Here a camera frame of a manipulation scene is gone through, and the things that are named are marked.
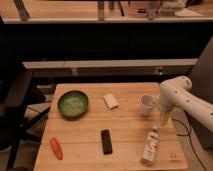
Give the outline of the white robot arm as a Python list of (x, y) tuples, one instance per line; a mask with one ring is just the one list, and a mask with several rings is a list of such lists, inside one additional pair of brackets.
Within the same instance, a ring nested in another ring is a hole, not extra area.
[(166, 125), (174, 107), (179, 107), (213, 132), (213, 104), (190, 93), (192, 82), (187, 76), (178, 76), (159, 84), (156, 107), (161, 125)]

